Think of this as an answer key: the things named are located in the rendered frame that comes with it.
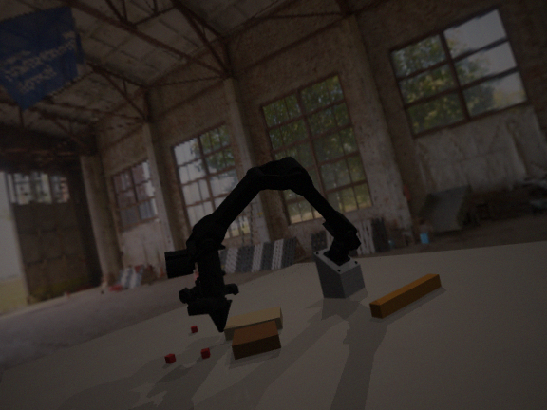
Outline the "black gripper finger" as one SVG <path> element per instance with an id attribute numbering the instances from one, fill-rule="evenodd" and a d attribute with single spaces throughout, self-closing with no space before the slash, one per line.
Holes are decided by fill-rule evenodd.
<path id="1" fill-rule="evenodd" d="M 223 304 L 214 313 L 208 314 L 210 318 L 213 320 L 219 333 L 224 331 L 223 329 L 225 325 L 226 308 L 227 308 L 227 304 Z"/>
<path id="2" fill-rule="evenodd" d="M 230 310 L 230 306 L 232 304 L 233 300 L 227 300 L 226 302 L 223 302 L 223 304 L 227 304 L 227 308 L 226 308 L 226 317 L 225 317 L 225 325 L 226 325 L 226 322 L 227 322 L 227 318 L 228 318 L 228 314 L 229 314 L 229 310 Z M 225 327 L 224 325 L 224 327 Z"/>

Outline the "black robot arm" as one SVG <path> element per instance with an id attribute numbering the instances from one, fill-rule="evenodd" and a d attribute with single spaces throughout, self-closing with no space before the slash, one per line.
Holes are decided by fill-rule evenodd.
<path id="1" fill-rule="evenodd" d="M 222 201 L 217 209 L 204 216 L 193 228 L 186 241 L 187 249 L 165 252 L 168 278 L 193 274 L 195 262 L 198 272 L 221 268 L 218 251 L 226 247 L 221 244 L 227 229 L 253 198 L 262 190 L 292 190 L 306 198 L 312 207 L 325 219 L 322 225 L 334 237 L 330 250 L 324 252 L 331 262 L 338 266 L 350 260 L 349 251 L 361 246 L 357 229 L 346 217 L 335 211 L 328 201 L 315 189 L 307 170 L 293 157 L 269 161 L 250 168 L 234 190 Z M 201 284 L 195 281 L 191 289 L 179 291 L 180 301 L 190 303 L 203 298 Z"/>

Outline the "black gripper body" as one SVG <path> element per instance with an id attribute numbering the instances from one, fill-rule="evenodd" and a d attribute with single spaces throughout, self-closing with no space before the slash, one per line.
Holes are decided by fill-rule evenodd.
<path id="1" fill-rule="evenodd" d="M 189 316 L 214 313 L 223 302 L 227 301 L 225 298 L 227 294 L 238 294 L 237 285 L 234 283 L 225 285 L 223 275 L 225 270 L 221 271 L 221 268 L 199 272 L 197 280 L 201 284 L 203 298 L 190 303 L 187 308 Z"/>

